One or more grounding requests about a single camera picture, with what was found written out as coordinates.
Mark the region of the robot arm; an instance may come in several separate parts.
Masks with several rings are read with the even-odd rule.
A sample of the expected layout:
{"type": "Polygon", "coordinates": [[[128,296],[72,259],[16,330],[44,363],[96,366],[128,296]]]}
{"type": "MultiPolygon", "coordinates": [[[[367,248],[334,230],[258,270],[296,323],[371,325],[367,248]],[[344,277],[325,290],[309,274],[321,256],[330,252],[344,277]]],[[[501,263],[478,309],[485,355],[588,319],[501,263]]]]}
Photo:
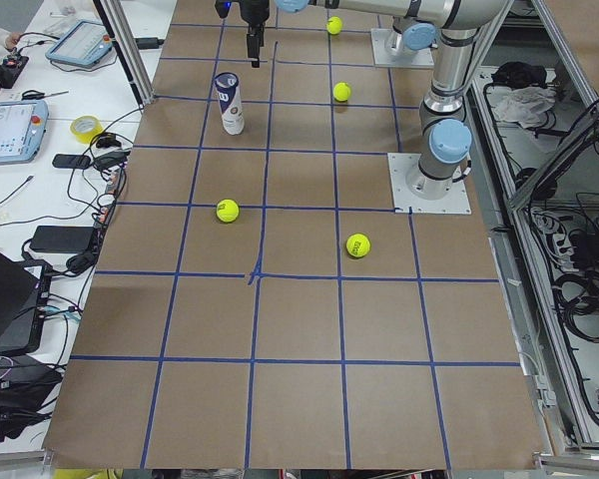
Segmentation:
{"type": "Polygon", "coordinates": [[[429,48],[435,41],[437,28],[428,22],[412,18],[394,17],[390,48],[395,54],[420,51],[429,48]]]}
{"type": "Polygon", "coordinates": [[[438,31],[437,57],[420,106],[423,152],[406,174],[409,189],[427,200],[443,198],[453,174],[468,155],[472,136],[460,121],[463,91],[473,77],[475,40],[480,29],[507,13],[507,1],[278,1],[289,13],[307,6],[412,19],[438,31]]]}

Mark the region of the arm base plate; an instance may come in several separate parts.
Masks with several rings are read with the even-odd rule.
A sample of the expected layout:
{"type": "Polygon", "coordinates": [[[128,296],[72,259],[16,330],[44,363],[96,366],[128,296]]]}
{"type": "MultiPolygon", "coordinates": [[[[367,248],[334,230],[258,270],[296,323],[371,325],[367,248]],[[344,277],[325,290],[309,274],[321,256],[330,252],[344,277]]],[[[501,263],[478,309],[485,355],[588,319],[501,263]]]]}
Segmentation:
{"type": "Polygon", "coordinates": [[[393,29],[371,30],[374,65],[384,68],[432,69],[431,45],[436,30],[418,24],[397,33],[393,29]]]}
{"type": "Polygon", "coordinates": [[[401,214],[470,215],[460,167],[450,179],[433,180],[419,168],[420,154],[388,153],[393,209],[401,214]]]}

